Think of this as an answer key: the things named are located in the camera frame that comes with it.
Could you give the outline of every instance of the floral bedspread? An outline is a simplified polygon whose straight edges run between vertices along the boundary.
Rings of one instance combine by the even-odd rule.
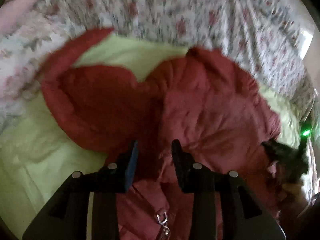
[[[85,28],[113,25],[120,35],[220,48],[255,79],[295,103],[301,117],[313,106],[316,92],[297,51],[299,23],[281,0],[41,0],[27,18],[35,25],[34,33],[26,40],[24,35],[18,38],[24,23],[3,37],[0,61],[19,55],[25,64],[31,62],[29,79],[35,76],[39,59],[68,37]],[[40,31],[43,22],[48,28]],[[19,40],[19,49],[7,46],[17,39],[24,39]],[[22,87],[13,89],[14,101]],[[10,86],[4,91],[3,98],[12,95]],[[7,102],[0,101],[0,113],[1,104],[7,106]]]

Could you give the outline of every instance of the light green fabric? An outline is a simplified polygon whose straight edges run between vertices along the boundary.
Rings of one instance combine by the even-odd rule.
[[[112,36],[88,50],[79,65],[123,65],[142,81],[168,57],[187,48]],[[295,109],[261,86],[260,92],[281,116],[280,141],[299,145]],[[42,94],[27,103],[26,113],[0,136],[0,216],[21,238],[24,230],[59,185],[73,172],[95,172],[105,155],[81,149],[58,127]]]

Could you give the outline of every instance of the bed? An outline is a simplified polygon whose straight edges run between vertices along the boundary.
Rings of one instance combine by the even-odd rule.
[[[259,81],[260,93],[281,117],[278,140],[298,147],[299,122],[315,91],[299,55],[300,25],[289,10],[279,0],[179,1],[40,0],[2,37],[0,216],[18,238],[71,172],[94,172],[105,160],[57,126],[36,81],[46,55],[86,28],[113,25],[121,37],[107,38],[76,65],[121,64],[140,81],[190,46],[220,48]],[[304,191],[311,199],[317,179],[310,143],[307,156]]]

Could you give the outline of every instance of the red fabric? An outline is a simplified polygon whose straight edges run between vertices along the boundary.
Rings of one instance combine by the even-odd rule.
[[[107,163],[138,140],[135,182],[117,196],[121,239],[156,239],[156,214],[163,211],[170,238],[188,239],[193,195],[177,185],[173,139],[213,171],[238,171],[275,216],[274,181],[260,143],[279,134],[280,122],[254,79],[219,51],[200,48],[164,61],[142,83],[121,67],[70,67],[110,32],[89,31],[54,53],[45,63],[42,92],[66,134],[83,148],[108,154]],[[218,215],[221,238],[219,205]]]

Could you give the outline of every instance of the silver screw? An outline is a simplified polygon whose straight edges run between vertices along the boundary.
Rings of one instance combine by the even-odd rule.
[[[238,172],[236,172],[236,171],[230,171],[230,172],[229,172],[229,175],[230,175],[231,177],[233,177],[233,178],[236,178],[236,177],[238,177]]]
[[[193,167],[194,169],[196,169],[196,170],[199,170],[199,169],[202,168],[202,164],[201,164],[201,163],[194,163],[194,164],[192,165],[192,167]]]
[[[81,172],[80,171],[74,171],[71,176],[74,178],[74,179],[78,179],[81,177]]]
[[[110,169],[110,170],[114,170],[114,169],[116,169],[118,167],[118,165],[116,164],[116,163],[110,163],[109,165],[108,165],[108,169]]]

